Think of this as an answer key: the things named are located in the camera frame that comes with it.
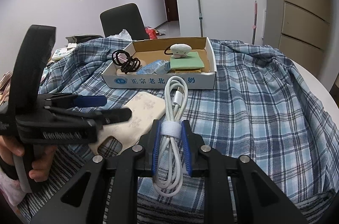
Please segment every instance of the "blue plastic package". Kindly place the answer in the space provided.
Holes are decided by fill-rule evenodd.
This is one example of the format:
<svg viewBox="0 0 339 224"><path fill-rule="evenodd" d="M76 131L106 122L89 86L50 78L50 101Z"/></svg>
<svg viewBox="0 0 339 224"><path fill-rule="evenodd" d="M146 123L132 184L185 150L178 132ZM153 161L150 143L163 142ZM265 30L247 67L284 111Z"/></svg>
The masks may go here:
<svg viewBox="0 0 339 224"><path fill-rule="evenodd" d="M166 60L156 60L137 71L137 75L167 74L171 69L171 64Z"/></svg>

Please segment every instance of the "cardboard box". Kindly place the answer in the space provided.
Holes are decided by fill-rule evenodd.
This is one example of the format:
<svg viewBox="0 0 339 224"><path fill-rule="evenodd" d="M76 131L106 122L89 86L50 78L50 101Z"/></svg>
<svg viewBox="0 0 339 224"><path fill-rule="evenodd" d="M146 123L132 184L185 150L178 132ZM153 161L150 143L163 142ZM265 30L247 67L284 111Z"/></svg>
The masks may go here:
<svg viewBox="0 0 339 224"><path fill-rule="evenodd" d="M162 39L147 39L131 42L124 50L133 57L144 60L147 64L155 60L170 60L170 55L165 55L167 47L185 43L197 51L205 67L201 73L171 73L164 75L117 75L113 62L102 72L102 77L110 88L129 89L161 89L165 88L168 79L172 76L182 77L189 89L213 89L217 66L210 40L207 37L176 37Z"/></svg>

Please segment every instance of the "black wristband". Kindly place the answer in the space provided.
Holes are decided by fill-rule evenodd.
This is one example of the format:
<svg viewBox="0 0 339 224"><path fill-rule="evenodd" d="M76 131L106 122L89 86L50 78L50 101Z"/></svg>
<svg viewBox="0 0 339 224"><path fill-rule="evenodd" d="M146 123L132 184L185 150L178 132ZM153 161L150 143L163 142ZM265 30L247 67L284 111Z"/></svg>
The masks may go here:
<svg viewBox="0 0 339 224"><path fill-rule="evenodd" d="M15 169L15 166L11 166L3 161L3 159L0 156L0 167L4 171L4 173L11 178L12 180L18 180L18 174L17 170Z"/></svg>

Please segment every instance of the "coiled charging cable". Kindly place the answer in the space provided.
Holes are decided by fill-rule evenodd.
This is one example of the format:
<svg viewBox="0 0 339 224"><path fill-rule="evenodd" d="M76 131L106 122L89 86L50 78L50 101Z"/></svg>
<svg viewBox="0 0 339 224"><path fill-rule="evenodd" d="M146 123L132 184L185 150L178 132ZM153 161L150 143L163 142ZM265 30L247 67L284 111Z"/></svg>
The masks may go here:
<svg viewBox="0 0 339 224"><path fill-rule="evenodd" d="M171 91L177 89L173 102L171 101ZM176 195L182 186L182 162L180 160L177 141L181 139L181 117L187 105L188 88L186 82L178 76L171 77L165 86L165 106L166 120L161 124L161 142L159 148L158 166L153 176L153 186L158 194L164 197ZM168 175L167 180L159 179L159 165L165 150L168 147ZM165 193L161 190L175 189L172 193Z"/></svg>

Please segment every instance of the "red plastic bag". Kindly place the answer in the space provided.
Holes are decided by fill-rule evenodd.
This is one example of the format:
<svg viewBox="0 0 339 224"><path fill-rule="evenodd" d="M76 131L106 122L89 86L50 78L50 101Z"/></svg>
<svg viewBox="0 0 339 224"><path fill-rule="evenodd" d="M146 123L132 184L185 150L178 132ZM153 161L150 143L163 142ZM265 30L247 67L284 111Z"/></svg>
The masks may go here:
<svg viewBox="0 0 339 224"><path fill-rule="evenodd" d="M157 33L151 27L145 27L146 33L150 36L150 39L157 39Z"/></svg>

